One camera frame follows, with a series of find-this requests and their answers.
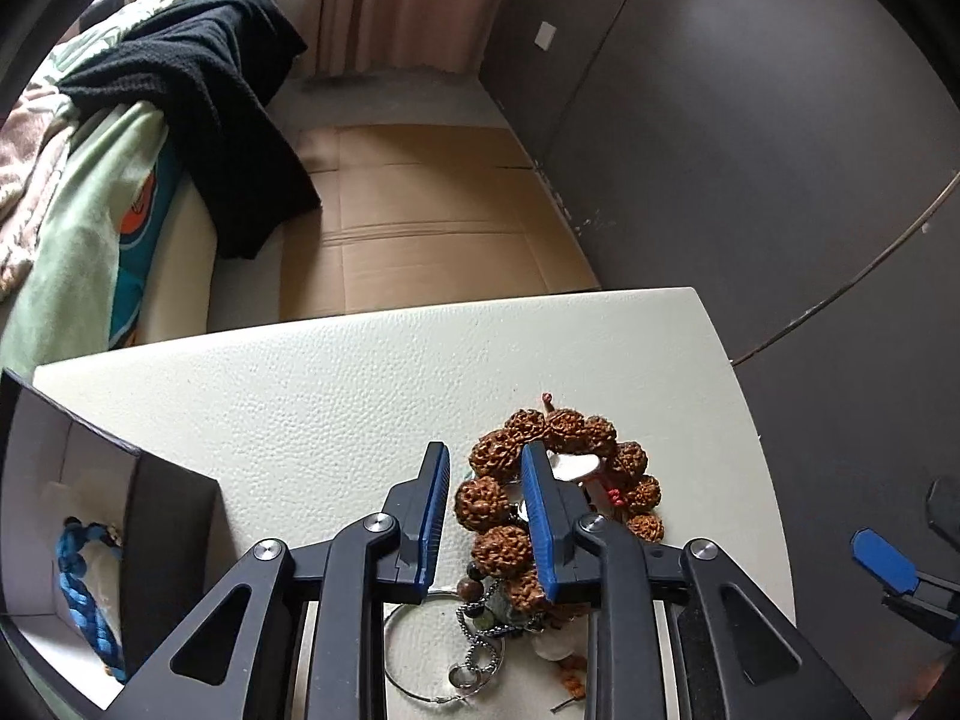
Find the light switch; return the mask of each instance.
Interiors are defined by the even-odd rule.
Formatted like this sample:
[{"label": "light switch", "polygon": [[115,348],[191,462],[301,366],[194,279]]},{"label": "light switch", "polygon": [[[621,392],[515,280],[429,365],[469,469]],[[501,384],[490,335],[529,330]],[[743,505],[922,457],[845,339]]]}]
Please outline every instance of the light switch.
[{"label": "light switch", "polygon": [[541,28],[536,32],[534,43],[540,46],[544,51],[549,49],[553,43],[553,36],[557,34],[557,28],[549,22],[541,22]]}]

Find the textured white tabletop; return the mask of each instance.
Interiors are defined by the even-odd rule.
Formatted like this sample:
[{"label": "textured white tabletop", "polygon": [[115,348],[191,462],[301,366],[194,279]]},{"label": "textured white tabletop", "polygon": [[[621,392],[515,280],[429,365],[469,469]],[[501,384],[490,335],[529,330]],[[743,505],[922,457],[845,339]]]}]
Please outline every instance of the textured white tabletop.
[{"label": "textured white tabletop", "polygon": [[[390,486],[416,472],[429,440],[450,449],[452,503],[477,437],[549,391],[559,406],[605,415],[621,440],[643,445],[664,491],[666,542],[709,536],[794,616],[757,431],[694,290],[277,324],[58,362],[40,367],[35,384],[117,436],[219,479],[241,551],[266,536],[292,547],[330,538],[378,511]],[[456,583],[469,544],[448,512],[435,586]],[[410,688],[445,692],[445,669],[464,650],[450,611],[414,611],[388,642]],[[565,697],[555,667],[525,642],[510,650],[498,688],[477,706],[510,720],[552,718],[549,707]],[[671,671],[667,664],[669,683]],[[389,699],[392,720],[438,710],[392,688]]]}]

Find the gray wall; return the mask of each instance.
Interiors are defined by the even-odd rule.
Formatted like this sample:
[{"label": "gray wall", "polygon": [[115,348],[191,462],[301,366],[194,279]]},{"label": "gray wall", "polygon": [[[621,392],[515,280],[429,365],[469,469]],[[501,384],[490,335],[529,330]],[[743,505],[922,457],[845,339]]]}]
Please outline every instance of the gray wall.
[{"label": "gray wall", "polygon": [[[870,262],[960,169],[960,113],[875,0],[613,1],[507,0],[481,80],[601,283],[693,285],[731,358]],[[533,45],[541,20],[558,28],[549,52]],[[880,606],[851,533],[875,527],[960,579],[922,512],[930,479],[960,470],[954,226],[944,209],[738,370],[800,630],[877,717],[942,645]]]}]

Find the blue braided bracelet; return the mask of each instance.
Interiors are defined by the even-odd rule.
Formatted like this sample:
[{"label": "blue braided bracelet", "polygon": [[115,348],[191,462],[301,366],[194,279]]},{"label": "blue braided bracelet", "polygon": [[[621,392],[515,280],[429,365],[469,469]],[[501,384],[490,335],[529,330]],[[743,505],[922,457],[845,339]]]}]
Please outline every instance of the blue braided bracelet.
[{"label": "blue braided bracelet", "polygon": [[83,638],[99,656],[107,671],[119,683],[126,683],[127,672],[124,669],[123,650],[107,624],[107,619],[93,600],[89,590],[83,583],[86,574],[86,560],[80,555],[88,541],[102,541],[109,546],[110,552],[120,560],[122,552],[107,532],[107,526],[99,522],[91,522],[83,526],[79,519],[67,517],[64,520],[64,533],[56,542],[56,567],[59,568],[59,585],[64,591],[66,605],[70,608],[70,616],[77,623]]}]

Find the pink curtain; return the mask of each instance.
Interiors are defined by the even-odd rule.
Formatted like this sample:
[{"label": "pink curtain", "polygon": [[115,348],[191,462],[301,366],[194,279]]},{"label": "pink curtain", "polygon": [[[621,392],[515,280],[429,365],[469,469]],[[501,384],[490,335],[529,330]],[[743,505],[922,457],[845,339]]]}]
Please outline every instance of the pink curtain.
[{"label": "pink curtain", "polygon": [[476,71],[500,0],[305,0],[307,74],[428,65]]}]

